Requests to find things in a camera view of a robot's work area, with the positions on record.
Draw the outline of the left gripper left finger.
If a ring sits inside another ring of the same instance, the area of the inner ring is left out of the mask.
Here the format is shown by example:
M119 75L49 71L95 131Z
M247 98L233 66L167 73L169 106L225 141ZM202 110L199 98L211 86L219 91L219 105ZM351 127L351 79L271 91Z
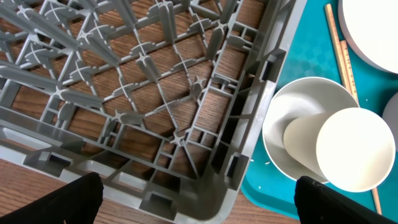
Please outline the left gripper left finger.
M104 186L90 172L42 198L1 217L1 223L93 223Z

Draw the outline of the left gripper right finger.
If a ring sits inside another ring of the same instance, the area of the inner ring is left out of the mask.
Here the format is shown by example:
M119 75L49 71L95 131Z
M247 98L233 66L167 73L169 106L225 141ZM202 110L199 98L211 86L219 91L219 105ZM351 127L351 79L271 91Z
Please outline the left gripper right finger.
M294 204L301 224L397 224L308 176L296 181Z

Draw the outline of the white paper cup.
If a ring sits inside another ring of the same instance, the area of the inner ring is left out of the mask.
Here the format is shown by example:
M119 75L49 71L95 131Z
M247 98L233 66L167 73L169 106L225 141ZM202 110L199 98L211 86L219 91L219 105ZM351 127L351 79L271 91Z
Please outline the white paper cup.
M301 165L348 192L380 185L396 154L386 122L364 108L297 118L286 127L283 141L287 153Z

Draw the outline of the grey round bowl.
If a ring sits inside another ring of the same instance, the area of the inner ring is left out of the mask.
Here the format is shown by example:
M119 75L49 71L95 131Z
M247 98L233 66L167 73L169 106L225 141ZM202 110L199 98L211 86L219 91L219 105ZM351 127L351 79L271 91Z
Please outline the grey round bowl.
M322 174L305 167L286 151L286 127L297 118L358 106L348 90L327 78L305 77L286 84L271 99L262 125L262 140L270 160L292 180L306 175L326 184Z

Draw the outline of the wooden chopstick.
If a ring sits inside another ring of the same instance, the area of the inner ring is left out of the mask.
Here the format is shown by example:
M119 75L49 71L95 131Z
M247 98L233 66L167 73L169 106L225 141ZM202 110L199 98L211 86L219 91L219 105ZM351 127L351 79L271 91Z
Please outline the wooden chopstick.
M326 15L326 19L327 19L327 23L328 23L328 27L329 27L329 31L330 31L331 41L333 43L333 48L335 50L335 56L336 56L336 61L337 61L338 68L339 68L340 78L342 80L343 86L351 94L351 92L349 90L349 86L348 86L348 79L346 76L346 68L345 68L345 63L343 60L343 53L342 53L341 46L340 46L340 40L338 37L338 32L337 32L335 18L333 15L333 10L332 10L331 4L325 5L324 9L325 9L325 15ZM348 138L358 139L358 138L352 137L352 135L354 134L354 131L355 131L354 126L352 126L351 123L348 123L347 119L344 119L343 121L344 121L344 125L345 125L345 127L343 129L346 130L346 132L345 132L346 135L350 136L350 137L346 137L346 139L348 139ZM381 204L380 204L377 187L373 187L371 189L371 192L373 195L373 201L375 204L376 211L378 214L382 215L382 209L381 209Z
M350 90L352 96L354 97L354 99L356 100L356 102L359 103L356 84L354 81L354 75L353 75L353 70L352 70L352 65L351 65L351 60L349 57L348 46L347 46L346 41L341 40L340 46L341 46L341 50L343 53L343 60L345 63L345 68L346 68L346 76L348 79L349 90Z

